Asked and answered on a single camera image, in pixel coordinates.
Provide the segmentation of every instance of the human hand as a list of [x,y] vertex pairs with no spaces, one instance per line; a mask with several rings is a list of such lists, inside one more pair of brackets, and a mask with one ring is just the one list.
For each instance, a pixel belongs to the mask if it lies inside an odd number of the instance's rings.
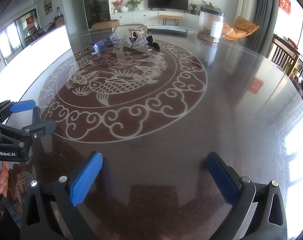
[[0,194],[7,197],[8,192],[8,177],[9,177],[9,163],[3,162],[1,172],[0,172]]

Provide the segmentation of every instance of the metal bolt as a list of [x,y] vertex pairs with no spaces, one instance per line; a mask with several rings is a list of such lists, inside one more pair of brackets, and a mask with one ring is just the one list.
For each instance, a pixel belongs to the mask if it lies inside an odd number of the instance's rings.
[[59,182],[66,182],[67,181],[67,177],[66,176],[61,176],[59,178]]
[[250,182],[250,179],[249,179],[248,177],[246,177],[246,176],[241,177],[241,180],[242,180],[243,182],[245,182],[245,183],[249,183],[249,182]]
[[36,181],[36,180],[33,180],[33,181],[30,183],[30,185],[31,185],[32,187],[36,186],[36,185],[37,185],[37,181]]
[[278,185],[279,185],[278,182],[275,181],[275,180],[273,180],[271,183],[272,183],[272,185],[274,185],[275,187],[278,187]]

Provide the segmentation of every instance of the leather chair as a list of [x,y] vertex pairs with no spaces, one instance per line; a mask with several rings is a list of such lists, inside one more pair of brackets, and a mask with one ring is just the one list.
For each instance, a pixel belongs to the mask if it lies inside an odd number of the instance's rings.
[[234,25],[224,23],[221,34],[225,40],[237,41],[254,33],[259,26],[251,23],[241,16],[237,17]]

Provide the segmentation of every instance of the round dining table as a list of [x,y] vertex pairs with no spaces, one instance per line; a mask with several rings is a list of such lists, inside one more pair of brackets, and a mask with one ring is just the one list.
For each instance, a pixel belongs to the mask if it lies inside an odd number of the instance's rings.
[[[91,42],[107,40],[113,29],[70,35],[71,49],[24,91],[20,100],[35,100],[41,121],[54,120],[57,129],[34,140],[28,163],[11,163],[4,201],[16,223],[32,180],[68,176],[96,151],[103,167],[77,208],[99,239],[209,239],[231,210],[201,166],[217,152],[240,176],[279,183],[288,238],[298,236],[303,101],[286,74],[237,42],[210,43],[193,30],[153,33],[159,51],[124,47],[136,27],[118,27],[120,41],[96,55]],[[30,125],[29,112],[13,114],[7,125]]]

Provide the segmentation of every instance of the blue gripper pad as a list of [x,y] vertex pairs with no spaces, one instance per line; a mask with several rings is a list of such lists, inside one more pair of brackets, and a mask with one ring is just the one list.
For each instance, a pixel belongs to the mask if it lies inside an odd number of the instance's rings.
[[11,106],[10,111],[13,113],[19,113],[19,112],[23,112],[23,111],[27,111],[27,110],[32,110],[35,108],[35,106],[36,106],[36,103],[34,100],[21,101],[21,102],[14,103]]
[[206,168],[210,172],[226,203],[235,205],[238,202],[238,189],[229,175],[225,172],[214,155],[208,154]]
[[82,203],[102,167],[102,154],[96,153],[75,183],[70,187],[70,200],[74,207]]

